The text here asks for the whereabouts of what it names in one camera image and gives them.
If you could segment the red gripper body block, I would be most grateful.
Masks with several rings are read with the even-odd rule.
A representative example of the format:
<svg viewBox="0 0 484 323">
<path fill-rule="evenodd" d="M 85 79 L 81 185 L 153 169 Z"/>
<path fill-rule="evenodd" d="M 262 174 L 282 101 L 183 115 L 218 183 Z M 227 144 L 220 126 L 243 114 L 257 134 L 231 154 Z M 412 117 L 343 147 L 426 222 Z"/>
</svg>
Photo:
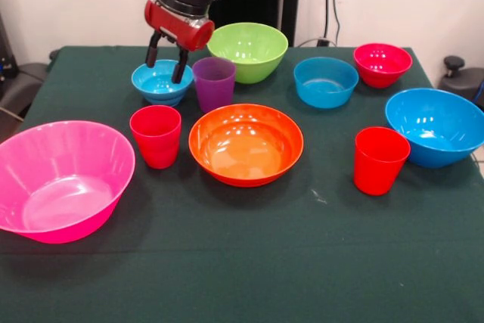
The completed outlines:
<svg viewBox="0 0 484 323">
<path fill-rule="evenodd" d="M 166 37 L 186 51 L 198 51 L 206 46 L 215 30 L 215 24 L 208 17 L 176 13 L 159 0 L 147 0 L 144 18 L 154 30 L 149 41 L 152 49 L 157 47 L 162 37 Z"/>
</svg>

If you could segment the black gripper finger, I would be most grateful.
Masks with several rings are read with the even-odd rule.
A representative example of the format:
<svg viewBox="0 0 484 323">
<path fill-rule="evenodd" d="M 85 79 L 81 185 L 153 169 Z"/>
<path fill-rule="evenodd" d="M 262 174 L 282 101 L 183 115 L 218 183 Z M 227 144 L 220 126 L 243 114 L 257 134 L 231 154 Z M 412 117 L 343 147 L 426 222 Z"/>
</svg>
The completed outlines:
<svg viewBox="0 0 484 323">
<path fill-rule="evenodd" d="M 185 71 L 186 63 L 188 62 L 188 51 L 183 47 L 179 46 L 179 59 L 178 63 L 175 65 L 173 75 L 172 75 L 172 82 L 174 84 L 179 84 L 182 80 L 183 73 Z"/>
<path fill-rule="evenodd" d="M 156 63 L 158 43 L 161 37 L 162 35 L 160 32 L 154 31 L 153 35 L 150 38 L 145 58 L 145 64 L 147 65 L 147 67 L 154 67 L 154 64 Z"/>
</svg>

